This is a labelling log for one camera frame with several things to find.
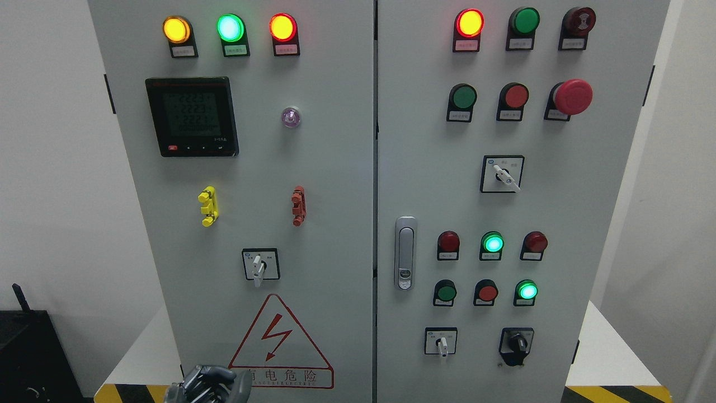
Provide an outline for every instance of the indicator light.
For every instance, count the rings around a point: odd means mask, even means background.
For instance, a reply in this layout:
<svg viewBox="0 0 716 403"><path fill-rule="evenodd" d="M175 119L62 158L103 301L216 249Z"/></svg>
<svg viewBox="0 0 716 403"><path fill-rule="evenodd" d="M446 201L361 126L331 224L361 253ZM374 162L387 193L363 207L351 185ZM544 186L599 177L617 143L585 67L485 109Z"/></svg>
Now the indicator light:
<svg viewBox="0 0 716 403"><path fill-rule="evenodd" d="M532 280L522 280L517 284L517 294L524 300L531 300L537 296L537 285Z"/></svg>
<svg viewBox="0 0 716 403"><path fill-rule="evenodd" d="M164 36L169 42L180 44L189 40L191 37L191 27L189 22L181 16L168 16L164 20Z"/></svg>
<svg viewBox="0 0 716 403"><path fill-rule="evenodd" d="M532 231L525 237L525 247L530 252L542 253L547 249L547 237L539 231Z"/></svg>
<svg viewBox="0 0 716 403"><path fill-rule="evenodd" d="M465 38L474 38L480 34L484 25L483 13L477 9L462 10L455 20L455 28Z"/></svg>
<svg viewBox="0 0 716 403"><path fill-rule="evenodd" d="M243 37L244 32L246 32L246 26L237 15L224 14L216 22L216 31L221 39L227 42L236 42Z"/></svg>
<svg viewBox="0 0 716 403"><path fill-rule="evenodd" d="M532 7L516 9L510 16L510 28L516 34L529 35L539 26L539 13Z"/></svg>
<svg viewBox="0 0 716 403"><path fill-rule="evenodd" d="M296 36L296 20L286 13L271 17L268 28L271 36L279 42L288 42Z"/></svg>
<svg viewBox="0 0 716 403"><path fill-rule="evenodd" d="M483 236L483 249L490 253L500 252L504 246L502 235L499 232L488 232Z"/></svg>

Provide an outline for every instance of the push button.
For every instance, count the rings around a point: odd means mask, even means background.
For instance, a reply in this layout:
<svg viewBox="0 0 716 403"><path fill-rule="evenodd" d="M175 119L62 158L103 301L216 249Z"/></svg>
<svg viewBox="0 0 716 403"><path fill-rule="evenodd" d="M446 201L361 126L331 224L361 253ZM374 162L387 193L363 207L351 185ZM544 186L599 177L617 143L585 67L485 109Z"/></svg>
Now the push button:
<svg viewBox="0 0 716 403"><path fill-rule="evenodd" d="M480 280L475 285L475 295L473 297L474 306L494 306L495 299L499 294L497 285L492 280Z"/></svg>
<svg viewBox="0 0 716 403"><path fill-rule="evenodd" d="M458 290L451 280L440 280L435 284L435 292L432 296L434 306L453 306Z"/></svg>

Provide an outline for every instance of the yellow indicator light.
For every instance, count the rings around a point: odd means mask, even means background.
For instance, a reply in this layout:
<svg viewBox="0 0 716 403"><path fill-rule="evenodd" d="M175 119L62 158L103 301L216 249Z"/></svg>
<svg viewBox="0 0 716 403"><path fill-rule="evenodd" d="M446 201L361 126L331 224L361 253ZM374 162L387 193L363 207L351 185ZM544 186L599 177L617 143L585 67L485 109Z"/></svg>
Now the yellow indicator light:
<svg viewBox="0 0 716 403"><path fill-rule="evenodd" d="M271 17L268 28L271 30L271 36L279 42L290 41L296 36L296 20L286 13Z"/></svg>
<svg viewBox="0 0 716 403"><path fill-rule="evenodd" d="M466 9L458 15L457 28L460 35L473 38L483 30L483 13L476 9Z"/></svg>
<svg viewBox="0 0 716 403"><path fill-rule="evenodd" d="M172 43L184 43L191 36L189 23L181 16L168 16L164 20L164 36Z"/></svg>

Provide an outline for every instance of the electrical control cabinet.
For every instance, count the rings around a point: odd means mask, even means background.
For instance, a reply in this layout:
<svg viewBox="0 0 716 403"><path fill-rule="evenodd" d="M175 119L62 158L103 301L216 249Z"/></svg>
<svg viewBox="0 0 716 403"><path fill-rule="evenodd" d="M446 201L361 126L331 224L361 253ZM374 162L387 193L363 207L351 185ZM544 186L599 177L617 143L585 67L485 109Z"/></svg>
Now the electrical control cabinet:
<svg viewBox="0 0 716 403"><path fill-rule="evenodd" d="M250 369L252 402L370 401L374 2L89 8L185 371Z"/></svg>
<svg viewBox="0 0 716 403"><path fill-rule="evenodd" d="M558 402L667 7L89 0L184 368Z"/></svg>
<svg viewBox="0 0 716 403"><path fill-rule="evenodd" d="M560 401L667 7L378 1L378 402Z"/></svg>

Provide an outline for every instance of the illuminated green light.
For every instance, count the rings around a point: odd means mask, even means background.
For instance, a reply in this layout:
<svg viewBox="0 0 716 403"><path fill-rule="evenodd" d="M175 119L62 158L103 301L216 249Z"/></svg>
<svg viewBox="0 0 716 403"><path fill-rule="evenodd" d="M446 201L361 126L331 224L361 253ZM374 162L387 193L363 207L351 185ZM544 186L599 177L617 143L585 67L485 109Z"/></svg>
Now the illuminated green light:
<svg viewBox="0 0 716 403"><path fill-rule="evenodd" d="M483 237L483 248L488 252L500 252L502 246L504 246L504 241L499 232L488 232Z"/></svg>
<svg viewBox="0 0 716 403"><path fill-rule="evenodd" d="M524 300L531 300L537 296L537 285L532 280L522 280L517 284L517 294Z"/></svg>
<svg viewBox="0 0 716 403"><path fill-rule="evenodd" d="M216 30L221 39L227 42L236 42L243 37L246 28L235 14L224 14L216 22Z"/></svg>

